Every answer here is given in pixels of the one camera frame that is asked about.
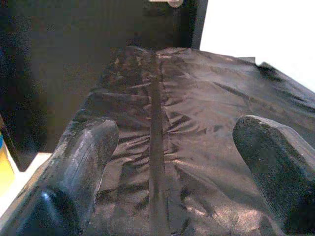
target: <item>dark strip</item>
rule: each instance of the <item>dark strip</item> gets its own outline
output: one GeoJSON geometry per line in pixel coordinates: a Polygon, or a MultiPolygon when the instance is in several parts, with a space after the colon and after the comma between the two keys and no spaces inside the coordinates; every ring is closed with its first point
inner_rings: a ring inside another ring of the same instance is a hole
{"type": "Polygon", "coordinates": [[[9,151],[11,157],[13,158],[15,164],[17,166],[21,166],[21,162],[19,160],[17,151],[16,151],[15,146],[14,146],[14,144],[12,142],[12,139],[11,139],[11,137],[9,135],[9,132],[6,129],[6,126],[4,124],[4,121],[3,121],[1,115],[0,115],[0,132],[3,135],[3,140],[4,140],[5,144],[6,144],[6,147],[8,148],[8,151],[9,151]]]}
{"type": "Polygon", "coordinates": [[[151,81],[152,115],[150,131],[150,235],[169,236],[167,199],[165,194],[165,167],[163,156],[162,113],[159,93],[159,78],[151,81]]]}

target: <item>black tarp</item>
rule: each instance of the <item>black tarp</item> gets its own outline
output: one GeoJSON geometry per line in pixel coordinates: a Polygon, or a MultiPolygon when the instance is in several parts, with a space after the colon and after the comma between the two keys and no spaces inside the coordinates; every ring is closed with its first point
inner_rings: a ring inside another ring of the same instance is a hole
{"type": "Polygon", "coordinates": [[[119,127],[84,235],[284,235],[232,138],[252,114],[315,147],[315,94],[283,73],[253,59],[128,47],[81,112],[119,127]]]}

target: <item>white wall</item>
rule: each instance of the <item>white wall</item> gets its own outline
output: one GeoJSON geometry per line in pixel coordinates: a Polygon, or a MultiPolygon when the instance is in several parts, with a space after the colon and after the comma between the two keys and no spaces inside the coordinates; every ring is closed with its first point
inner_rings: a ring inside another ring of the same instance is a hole
{"type": "Polygon", "coordinates": [[[315,92],[315,0],[208,0],[200,49],[256,57],[315,92]]]}

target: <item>wrinkled black fabric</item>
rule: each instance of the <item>wrinkled black fabric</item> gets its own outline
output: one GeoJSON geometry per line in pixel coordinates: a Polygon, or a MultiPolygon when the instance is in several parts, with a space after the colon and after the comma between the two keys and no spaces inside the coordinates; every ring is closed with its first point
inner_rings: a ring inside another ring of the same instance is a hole
{"type": "Polygon", "coordinates": [[[292,127],[315,147],[315,94],[286,75],[266,64],[198,50],[128,47],[104,71],[83,109],[119,127],[119,144],[84,235],[145,236],[158,224],[150,220],[150,141],[158,134],[150,130],[152,120],[163,129],[155,144],[163,148],[159,179],[169,224],[164,227],[172,235],[283,235],[232,130],[240,116],[262,116],[292,127]],[[151,115],[155,92],[159,119],[151,115]]]}

